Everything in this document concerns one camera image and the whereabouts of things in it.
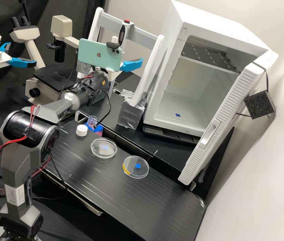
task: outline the petri dish lid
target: petri dish lid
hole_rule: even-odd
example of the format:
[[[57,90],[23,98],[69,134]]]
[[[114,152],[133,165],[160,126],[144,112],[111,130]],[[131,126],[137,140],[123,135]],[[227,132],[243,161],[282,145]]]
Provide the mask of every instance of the petri dish lid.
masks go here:
[[[144,178],[149,173],[149,164],[139,156],[128,156],[122,167],[124,172],[133,178]]]
[[[91,151],[99,158],[108,159],[116,154],[118,148],[114,141],[108,138],[100,137],[92,141]]]

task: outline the smartphone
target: smartphone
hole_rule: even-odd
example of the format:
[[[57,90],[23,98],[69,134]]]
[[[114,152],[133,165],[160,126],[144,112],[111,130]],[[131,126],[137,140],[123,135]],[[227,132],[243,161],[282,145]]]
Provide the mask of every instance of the smartphone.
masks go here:
[[[103,69],[109,68],[113,71],[120,70],[122,50],[112,49],[106,44],[80,39],[78,60],[83,63],[94,65]]]

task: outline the black platform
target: black platform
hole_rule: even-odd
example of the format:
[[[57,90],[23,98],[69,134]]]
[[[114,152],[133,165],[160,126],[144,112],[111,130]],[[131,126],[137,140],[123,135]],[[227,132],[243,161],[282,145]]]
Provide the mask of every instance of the black platform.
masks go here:
[[[131,153],[121,148],[111,160],[95,157],[90,143],[99,136],[89,132],[84,138],[78,137],[77,125],[72,121],[62,128],[53,152],[73,192],[144,240],[194,240],[205,210],[200,198],[153,168],[143,179],[129,177],[122,162]],[[45,172],[57,176],[51,163]]]
[[[38,78],[56,92],[60,92],[71,74],[71,71],[71,69],[65,68],[65,65],[54,64],[36,69],[34,71],[34,77]],[[73,71],[65,89],[68,89],[75,84],[76,76],[77,72]]]

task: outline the open door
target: open door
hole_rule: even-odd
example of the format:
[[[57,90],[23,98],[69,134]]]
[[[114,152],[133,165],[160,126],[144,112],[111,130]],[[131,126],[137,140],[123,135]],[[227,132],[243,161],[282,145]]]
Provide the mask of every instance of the open door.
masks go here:
[[[254,60],[265,69],[269,69],[278,58],[278,54],[268,50]],[[213,116],[200,141],[190,155],[178,180],[189,185],[198,173],[209,163],[241,112],[243,100],[249,95],[255,84],[263,76],[264,70],[257,65],[248,64],[235,80],[233,86]]]

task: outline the white fridge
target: white fridge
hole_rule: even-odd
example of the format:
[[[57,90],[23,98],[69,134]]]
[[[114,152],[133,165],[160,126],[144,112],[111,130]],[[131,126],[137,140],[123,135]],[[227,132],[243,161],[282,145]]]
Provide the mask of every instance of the white fridge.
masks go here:
[[[252,62],[268,71],[278,54],[240,23],[177,1],[170,2],[161,34],[165,53],[152,70],[154,78],[144,83],[143,122],[201,137],[179,176],[188,185],[263,77],[264,70]]]

